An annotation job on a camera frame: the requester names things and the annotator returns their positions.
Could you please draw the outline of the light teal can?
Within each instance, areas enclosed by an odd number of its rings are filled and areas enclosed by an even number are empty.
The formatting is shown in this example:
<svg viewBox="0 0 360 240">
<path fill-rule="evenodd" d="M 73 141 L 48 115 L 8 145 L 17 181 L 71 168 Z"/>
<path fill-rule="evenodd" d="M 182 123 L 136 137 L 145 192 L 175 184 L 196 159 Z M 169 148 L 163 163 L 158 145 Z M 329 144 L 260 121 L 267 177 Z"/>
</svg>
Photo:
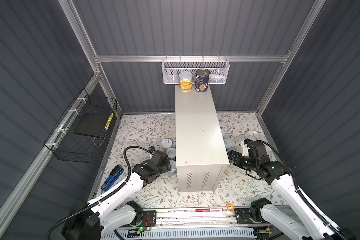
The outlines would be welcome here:
<svg viewBox="0 0 360 240">
<path fill-rule="evenodd" d="M 175 175 L 177 174 L 176 161 L 170 160 L 169 163 L 170 163 L 170 165 L 171 165 L 171 170 L 168 171 L 168 175 L 169 175 L 169 176 L 175 176 Z"/>
</svg>

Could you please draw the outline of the dark blue tin can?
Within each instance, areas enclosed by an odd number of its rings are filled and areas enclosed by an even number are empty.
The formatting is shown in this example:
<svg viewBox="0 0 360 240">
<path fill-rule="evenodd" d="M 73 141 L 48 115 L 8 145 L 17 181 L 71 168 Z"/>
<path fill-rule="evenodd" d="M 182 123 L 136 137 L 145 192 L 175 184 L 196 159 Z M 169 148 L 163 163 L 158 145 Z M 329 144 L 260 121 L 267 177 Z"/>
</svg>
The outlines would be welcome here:
<svg viewBox="0 0 360 240">
<path fill-rule="evenodd" d="M 199 69 L 196 71 L 195 87 L 196 91 L 203 93 L 208 90 L 210 71 L 207 69 Z"/>
</svg>

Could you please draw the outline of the orange yellow fruit can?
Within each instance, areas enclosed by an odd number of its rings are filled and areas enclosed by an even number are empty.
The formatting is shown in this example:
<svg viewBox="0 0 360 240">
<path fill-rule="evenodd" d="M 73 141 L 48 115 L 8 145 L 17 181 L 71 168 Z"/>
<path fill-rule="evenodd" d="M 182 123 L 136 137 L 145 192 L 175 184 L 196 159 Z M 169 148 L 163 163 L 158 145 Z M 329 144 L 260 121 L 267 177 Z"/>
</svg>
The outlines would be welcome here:
<svg viewBox="0 0 360 240">
<path fill-rule="evenodd" d="M 179 86 L 182 92 L 189 92 L 193 86 L 193 74 L 183 71 L 179 74 Z"/>
</svg>

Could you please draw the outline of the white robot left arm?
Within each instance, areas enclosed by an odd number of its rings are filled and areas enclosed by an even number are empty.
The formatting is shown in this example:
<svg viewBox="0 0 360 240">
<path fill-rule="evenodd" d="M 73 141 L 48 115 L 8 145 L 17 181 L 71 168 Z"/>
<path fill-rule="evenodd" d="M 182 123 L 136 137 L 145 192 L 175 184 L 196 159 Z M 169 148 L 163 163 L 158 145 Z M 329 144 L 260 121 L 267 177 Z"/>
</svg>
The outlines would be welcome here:
<svg viewBox="0 0 360 240">
<path fill-rule="evenodd" d="M 141 220 L 142 207 L 133 201 L 116 208 L 134 193 L 154 182 L 171 168 L 168 155 L 151 147 L 150 159 L 128 168 L 127 176 L 99 197 L 83 203 L 79 201 L 62 221 L 62 236 L 66 240 L 99 240 L 117 228 L 136 224 Z"/>
</svg>

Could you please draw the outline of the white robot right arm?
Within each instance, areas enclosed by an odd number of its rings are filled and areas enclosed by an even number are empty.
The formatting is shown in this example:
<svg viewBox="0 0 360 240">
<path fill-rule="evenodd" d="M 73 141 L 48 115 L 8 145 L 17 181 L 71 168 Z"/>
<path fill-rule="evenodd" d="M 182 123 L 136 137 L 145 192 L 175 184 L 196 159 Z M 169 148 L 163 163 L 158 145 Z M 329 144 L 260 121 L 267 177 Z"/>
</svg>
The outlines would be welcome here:
<svg viewBox="0 0 360 240">
<path fill-rule="evenodd" d="M 230 163 L 256 181 L 264 180 L 275 189 L 299 217 L 300 222 L 277 209 L 272 202 L 261 198 L 251 202 L 246 213 L 254 224 L 267 222 L 293 240 L 354 240 L 351 230 L 342 229 L 332 221 L 299 187 L 293 171 L 283 160 L 271 161 L 266 151 L 269 144 L 262 140 L 244 140 L 243 153 L 229 151 Z"/>
</svg>

